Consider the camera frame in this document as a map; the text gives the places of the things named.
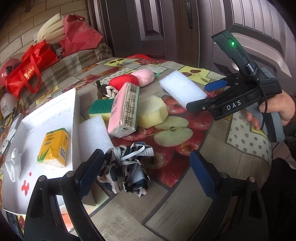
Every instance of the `human hand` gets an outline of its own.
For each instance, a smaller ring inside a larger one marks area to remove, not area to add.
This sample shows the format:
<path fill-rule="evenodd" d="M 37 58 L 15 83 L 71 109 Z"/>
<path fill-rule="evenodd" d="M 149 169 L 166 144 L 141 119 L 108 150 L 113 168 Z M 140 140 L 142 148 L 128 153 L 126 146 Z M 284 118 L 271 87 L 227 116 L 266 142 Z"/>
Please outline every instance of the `human hand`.
<path fill-rule="evenodd" d="M 267 104 L 267 113 L 279 112 L 283 126 L 287 125 L 295 114 L 295 103 L 291 96 L 284 91 L 282 91 L 281 94 L 268 99 Z M 259 110 L 264 113 L 265 102 L 259 106 Z M 257 130 L 260 130 L 261 126 L 258 119 L 254 118 L 248 111 L 246 111 L 246 119 L 247 121 L 250 121 Z"/>

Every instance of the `white plastic wrapper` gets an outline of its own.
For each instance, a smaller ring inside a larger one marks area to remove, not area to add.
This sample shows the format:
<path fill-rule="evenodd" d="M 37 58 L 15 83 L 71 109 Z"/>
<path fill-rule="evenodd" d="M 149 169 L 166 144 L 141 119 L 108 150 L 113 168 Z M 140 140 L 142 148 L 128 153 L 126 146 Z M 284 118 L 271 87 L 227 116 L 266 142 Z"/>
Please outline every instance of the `white plastic wrapper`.
<path fill-rule="evenodd" d="M 21 153 L 18 153 L 18 149 L 15 148 L 11 154 L 11 160 L 6 160 L 5 166 L 9 174 L 9 178 L 12 182 L 16 182 L 22 172 L 21 166 Z"/>

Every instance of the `black and white fabric pouch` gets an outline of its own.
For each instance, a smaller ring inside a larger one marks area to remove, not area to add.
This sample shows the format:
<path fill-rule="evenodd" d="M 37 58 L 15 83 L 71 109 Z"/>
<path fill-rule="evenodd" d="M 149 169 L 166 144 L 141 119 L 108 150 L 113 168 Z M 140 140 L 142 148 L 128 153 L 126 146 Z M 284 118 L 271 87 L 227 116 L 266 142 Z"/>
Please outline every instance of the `black and white fabric pouch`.
<path fill-rule="evenodd" d="M 139 197 L 145 195 L 150 183 L 147 171 L 140 162 L 145 156 L 154 156 L 154 152 L 144 142 L 110 148 L 105 154 L 98 180 L 107 190 L 119 193 L 118 175 L 122 174 L 126 192 L 137 193 Z"/>

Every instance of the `green and yellow sponge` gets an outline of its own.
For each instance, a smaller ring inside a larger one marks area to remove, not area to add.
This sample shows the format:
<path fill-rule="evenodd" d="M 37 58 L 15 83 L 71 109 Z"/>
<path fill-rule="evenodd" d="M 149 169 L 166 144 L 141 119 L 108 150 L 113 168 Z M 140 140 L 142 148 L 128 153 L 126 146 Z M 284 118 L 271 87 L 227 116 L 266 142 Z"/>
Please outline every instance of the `green and yellow sponge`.
<path fill-rule="evenodd" d="M 110 119 L 113 102 L 114 99 L 95 100 L 95 102 L 89 108 L 89 117 L 93 118 L 97 115 L 101 115 L 103 120 L 108 122 Z"/>

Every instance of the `red plush toy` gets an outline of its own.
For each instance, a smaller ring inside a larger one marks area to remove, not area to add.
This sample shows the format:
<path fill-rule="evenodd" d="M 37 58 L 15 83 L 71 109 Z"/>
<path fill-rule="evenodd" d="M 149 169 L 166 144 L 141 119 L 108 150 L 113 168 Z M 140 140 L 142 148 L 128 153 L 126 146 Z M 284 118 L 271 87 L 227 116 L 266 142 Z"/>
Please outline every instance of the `red plush toy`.
<path fill-rule="evenodd" d="M 114 77 L 110 80 L 109 85 L 115 87 L 119 91 L 126 82 L 130 82 L 134 85 L 139 86 L 139 81 L 137 77 L 132 74 L 124 74 L 121 76 Z"/>

